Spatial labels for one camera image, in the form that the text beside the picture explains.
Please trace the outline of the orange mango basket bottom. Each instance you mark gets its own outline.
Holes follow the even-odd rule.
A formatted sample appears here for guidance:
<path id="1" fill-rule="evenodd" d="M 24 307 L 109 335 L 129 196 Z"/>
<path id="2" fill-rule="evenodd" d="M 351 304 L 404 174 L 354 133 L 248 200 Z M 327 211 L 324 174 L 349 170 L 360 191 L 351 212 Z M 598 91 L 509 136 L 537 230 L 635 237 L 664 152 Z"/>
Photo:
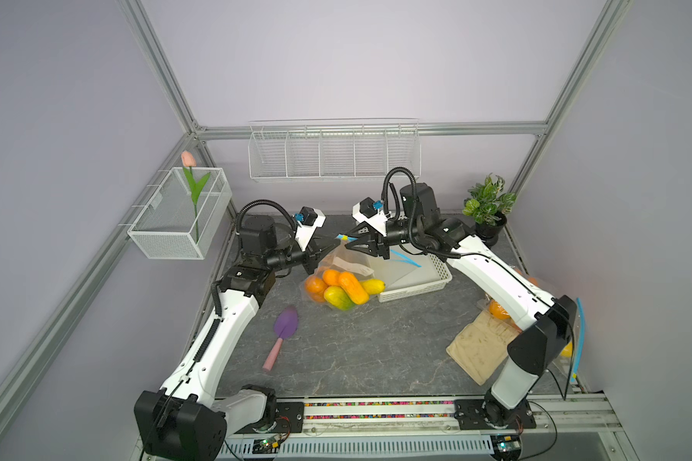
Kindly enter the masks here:
<path id="1" fill-rule="evenodd" d="M 328 286 L 339 286 L 340 272 L 334 269 L 325 270 L 322 274 L 322 280 Z"/>

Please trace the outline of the green mango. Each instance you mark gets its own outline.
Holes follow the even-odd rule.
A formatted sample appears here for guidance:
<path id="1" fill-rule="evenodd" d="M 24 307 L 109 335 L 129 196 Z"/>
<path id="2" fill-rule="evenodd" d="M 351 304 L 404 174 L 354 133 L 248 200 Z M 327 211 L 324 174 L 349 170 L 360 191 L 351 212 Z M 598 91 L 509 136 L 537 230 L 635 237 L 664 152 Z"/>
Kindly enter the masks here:
<path id="1" fill-rule="evenodd" d="M 338 310 L 347 311 L 355 306 L 346 291 L 340 286 L 329 286 L 323 293 L 323 298 L 331 307 Z"/>

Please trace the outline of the clear blue zip-top bag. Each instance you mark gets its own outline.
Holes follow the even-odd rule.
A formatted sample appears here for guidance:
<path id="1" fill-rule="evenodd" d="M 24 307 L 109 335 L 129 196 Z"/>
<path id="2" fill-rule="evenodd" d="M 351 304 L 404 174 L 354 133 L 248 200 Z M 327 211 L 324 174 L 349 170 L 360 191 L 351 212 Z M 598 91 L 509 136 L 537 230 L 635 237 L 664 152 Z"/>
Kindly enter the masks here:
<path id="1" fill-rule="evenodd" d="M 577 378 L 580 304 L 548 282 L 526 277 L 515 268 L 495 268 L 480 287 L 511 315 L 519 336 L 507 346 L 511 363 L 526 374 L 541 376 L 558 357 L 567 358 L 567 378 Z"/>

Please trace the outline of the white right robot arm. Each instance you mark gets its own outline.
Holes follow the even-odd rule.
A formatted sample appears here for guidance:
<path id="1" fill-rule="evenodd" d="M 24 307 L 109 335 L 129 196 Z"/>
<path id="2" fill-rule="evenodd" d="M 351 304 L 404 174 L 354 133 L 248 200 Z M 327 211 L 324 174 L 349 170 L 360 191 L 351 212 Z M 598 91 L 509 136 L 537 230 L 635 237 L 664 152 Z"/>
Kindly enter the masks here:
<path id="1" fill-rule="evenodd" d="M 530 409 L 528 395 L 567 345 L 574 345 L 578 305 L 524 279 L 457 218 L 441 213 L 430 186 L 406 167 L 391 169 L 380 200 L 355 204 L 355 228 L 347 249 L 389 259 L 393 247 L 409 244 L 435 255 L 467 276 L 503 307 L 520 330 L 509 357 L 490 387 L 479 414 L 491 428 L 519 425 Z"/>

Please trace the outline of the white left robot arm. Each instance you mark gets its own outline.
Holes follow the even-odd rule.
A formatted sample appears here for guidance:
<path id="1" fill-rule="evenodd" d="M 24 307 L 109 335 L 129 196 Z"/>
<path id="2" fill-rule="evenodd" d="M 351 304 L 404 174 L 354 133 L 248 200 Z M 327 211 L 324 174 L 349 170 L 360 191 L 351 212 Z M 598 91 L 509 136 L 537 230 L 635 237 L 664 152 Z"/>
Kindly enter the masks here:
<path id="1" fill-rule="evenodd" d="M 144 391 L 134 415 L 145 454 L 168 460 L 213 460 L 227 438 L 244 428 L 277 424 L 273 389 L 246 385 L 216 410 L 217 385 L 247 326 L 257 315 L 280 271 L 295 266 L 313 274 L 336 243 L 319 244 L 323 211 L 302 207 L 294 215 L 259 199 L 236 216 L 240 253 L 211 284 L 213 312 L 181 364 L 157 391 Z"/>

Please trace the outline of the cream perforated plastic basket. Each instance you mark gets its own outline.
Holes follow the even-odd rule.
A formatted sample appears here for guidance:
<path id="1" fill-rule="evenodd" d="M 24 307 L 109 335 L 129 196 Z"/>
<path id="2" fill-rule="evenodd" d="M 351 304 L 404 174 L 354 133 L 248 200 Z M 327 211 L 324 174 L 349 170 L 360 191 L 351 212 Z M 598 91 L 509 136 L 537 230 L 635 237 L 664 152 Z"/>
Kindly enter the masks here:
<path id="1" fill-rule="evenodd" d="M 371 260 L 374 278 L 386 284 L 378 295 L 381 303 L 436 292 L 453 280 L 447 264 L 436 255 L 419 255 L 411 245 L 407 248 L 391 249 L 390 259 Z"/>

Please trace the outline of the purple pink spatula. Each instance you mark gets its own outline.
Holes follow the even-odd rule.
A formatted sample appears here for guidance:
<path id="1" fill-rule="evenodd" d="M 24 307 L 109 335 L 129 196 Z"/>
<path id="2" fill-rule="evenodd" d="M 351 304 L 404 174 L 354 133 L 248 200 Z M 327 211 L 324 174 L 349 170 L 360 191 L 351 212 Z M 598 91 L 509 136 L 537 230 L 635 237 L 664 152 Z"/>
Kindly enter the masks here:
<path id="1" fill-rule="evenodd" d="M 284 340 L 295 334 L 298 325 L 299 314 L 297 308 L 294 307 L 294 305 L 286 307 L 275 321 L 274 332 L 277 335 L 277 340 L 263 363 L 263 370 L 270 372 L 273 369 L 282 349 L 282 345 L 284 344 Z"/>

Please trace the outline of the potted green plant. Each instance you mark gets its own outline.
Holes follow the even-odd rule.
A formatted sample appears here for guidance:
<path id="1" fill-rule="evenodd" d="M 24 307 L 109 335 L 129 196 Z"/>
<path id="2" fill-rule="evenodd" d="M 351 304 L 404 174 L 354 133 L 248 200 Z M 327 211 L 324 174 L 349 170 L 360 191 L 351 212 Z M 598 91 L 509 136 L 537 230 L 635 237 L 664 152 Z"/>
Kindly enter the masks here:
<path id="1" fill-rule="evenodd" d="M 507 225 L 507 217 L 517 201 L 517 194 L 505 191 L 506 181 L 488 174 L 468 190 L 462 213 L 475 221 L 476 235 L 485 242 L 499 236 Z"/>

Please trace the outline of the pink artificial tulip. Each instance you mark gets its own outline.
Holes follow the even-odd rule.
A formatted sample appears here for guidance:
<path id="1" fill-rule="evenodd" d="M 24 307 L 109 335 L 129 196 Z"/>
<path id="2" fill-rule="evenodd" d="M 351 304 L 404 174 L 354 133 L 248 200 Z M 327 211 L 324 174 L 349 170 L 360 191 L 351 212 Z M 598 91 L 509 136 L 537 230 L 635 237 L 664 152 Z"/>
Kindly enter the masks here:
<path id="1" fill-rule="evenodd" d="M 204 175 L 202 175 L 199 179 L 195 177 L 195 171 L 194 169 L 197 167 L 197 162 L 195 157 L 190 153 L 189 151 L 184 151 L 181 154 L 181 161 L 182 165 L 184 168 L 184 174 L 186 177 L 186 181 L 188 182 L 188 188 L 190 189 L 190 200 L 193 205 L 193 211 L 194 211 L 194 235 L 195 235 L 195 242 L 198 242 L 200 239 L 200 232 L 199 232 L 199 199 L 200 195 L 202 194 L 203 190 L 205 189 L 205 186 L 209 182 L 211 173 L 207 172 Z"/>

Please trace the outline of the beige work glove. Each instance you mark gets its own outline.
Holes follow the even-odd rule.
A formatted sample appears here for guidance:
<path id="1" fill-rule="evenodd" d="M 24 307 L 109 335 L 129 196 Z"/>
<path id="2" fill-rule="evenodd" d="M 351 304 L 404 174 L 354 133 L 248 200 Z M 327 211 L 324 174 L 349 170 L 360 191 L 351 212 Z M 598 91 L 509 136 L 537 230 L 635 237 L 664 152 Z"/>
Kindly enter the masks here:
<path id="1" fill-rule="evenodd" d="M 476 384 L 484 385 L 507 359 L 507 346 L 519 333 L 512 322 L 483 310 L 455 337 L 446 352 Z"/>

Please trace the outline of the white mesh wall basket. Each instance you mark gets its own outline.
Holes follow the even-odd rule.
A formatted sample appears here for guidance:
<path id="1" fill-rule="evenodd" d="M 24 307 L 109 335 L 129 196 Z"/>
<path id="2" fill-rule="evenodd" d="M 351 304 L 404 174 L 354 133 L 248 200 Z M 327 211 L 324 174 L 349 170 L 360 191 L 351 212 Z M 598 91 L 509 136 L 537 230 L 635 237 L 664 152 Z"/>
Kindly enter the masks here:
<path id="1" fill-rule="evenodd" d="M 156 185 L 127 230 L 148 259 L 202 260 L 226 213 L 232 190 L 221 168 L 196 167 L 195 177 L 211 173 L 200 195 L 199 232 L 195 242 L 194 211 L 182 166 L 171 168 Z"/>

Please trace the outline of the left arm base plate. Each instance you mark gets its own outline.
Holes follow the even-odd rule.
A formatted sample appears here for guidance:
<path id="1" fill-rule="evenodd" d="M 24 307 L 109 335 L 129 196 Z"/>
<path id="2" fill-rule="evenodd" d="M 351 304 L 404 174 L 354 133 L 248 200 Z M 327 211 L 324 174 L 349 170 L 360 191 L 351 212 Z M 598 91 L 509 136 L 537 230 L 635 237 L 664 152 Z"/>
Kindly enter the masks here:
<path id="1" fill-rule="evenodd" d="M 236 432 L 236 435 L 255 433 L 301 433 L 304 423 L 305 405 L 303 401 L 278 401 L 271 418 L 266 417 L 263 423 L 256 422 L 244 426 L 244 428 Z"/>

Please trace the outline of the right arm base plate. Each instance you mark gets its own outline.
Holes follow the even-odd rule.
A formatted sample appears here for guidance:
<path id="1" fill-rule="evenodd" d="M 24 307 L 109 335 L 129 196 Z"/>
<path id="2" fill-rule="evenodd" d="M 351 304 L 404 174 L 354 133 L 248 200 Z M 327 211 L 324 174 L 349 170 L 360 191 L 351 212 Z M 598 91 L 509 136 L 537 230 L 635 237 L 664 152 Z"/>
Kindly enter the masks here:
<path id="1" fill-rule="evenodd" d="M 460 430 L 525 430 L 536 428 L 536 419 L 527 400 L 514 409 L 490 399 L 455 400 L 454 418 Z"/>

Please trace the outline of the aluminium front rail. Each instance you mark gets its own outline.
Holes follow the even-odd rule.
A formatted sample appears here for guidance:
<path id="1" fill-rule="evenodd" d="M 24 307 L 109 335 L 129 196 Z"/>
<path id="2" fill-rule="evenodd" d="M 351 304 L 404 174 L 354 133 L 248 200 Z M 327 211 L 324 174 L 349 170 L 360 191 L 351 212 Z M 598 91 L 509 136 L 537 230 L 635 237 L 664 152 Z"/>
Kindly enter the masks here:
<path id="1" fill-rule="evenodd" d="M 212 407 L 190 403 L 193 416 L 214 426 L 225 424 L 230 434 L 271 418 L 278 401 L 303 401 L 305 423 L 296 434 L 330 435 L 455 433 L 524 434 L 533 432 L 619 432 L 623 426 L 609 400 L 601 394 L 574 394 L 568 399 L 552 395 L 533 395 L 528 399 L 536 428 L 525 430 L 460 430 L 454 418 L 455 400 L 480 399 L 478 396 L 430 396 L 405 398 L 307 398 L 266 400 L 261 414 L 242 410 L 235 416 L 215 401 Z"/>

